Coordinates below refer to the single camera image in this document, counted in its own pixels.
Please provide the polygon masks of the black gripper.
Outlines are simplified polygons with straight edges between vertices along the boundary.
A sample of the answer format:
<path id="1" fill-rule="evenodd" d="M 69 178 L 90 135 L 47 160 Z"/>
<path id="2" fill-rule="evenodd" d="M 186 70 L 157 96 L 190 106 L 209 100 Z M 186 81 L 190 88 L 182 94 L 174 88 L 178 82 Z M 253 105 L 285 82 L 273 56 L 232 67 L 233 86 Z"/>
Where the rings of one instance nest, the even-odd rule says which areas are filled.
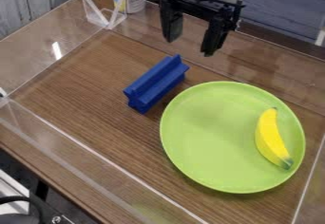
<path id="1" fill-rule="evenodd" d="M 222 48 L 229 30 L 239 29 L 243 0 L 160 0 L 162 35 L 173 43 L 184 33 L 184 14 L 210 21 L 201 52 L 206 57 Z"/>

